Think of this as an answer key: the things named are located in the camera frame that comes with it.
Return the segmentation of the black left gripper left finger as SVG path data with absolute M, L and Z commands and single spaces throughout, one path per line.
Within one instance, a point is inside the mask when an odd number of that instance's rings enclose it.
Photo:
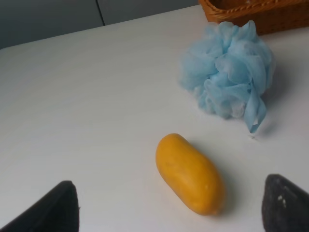
M 78 232 L 80 207 L 75 185 L 65 180 L 2 227 L 2 232 Z

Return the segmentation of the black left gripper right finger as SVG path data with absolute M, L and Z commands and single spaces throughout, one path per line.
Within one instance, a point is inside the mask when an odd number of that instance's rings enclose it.
M 309 194 L 280 174 L 269 174 L 262 199 L 266 232 L 307 232 Z

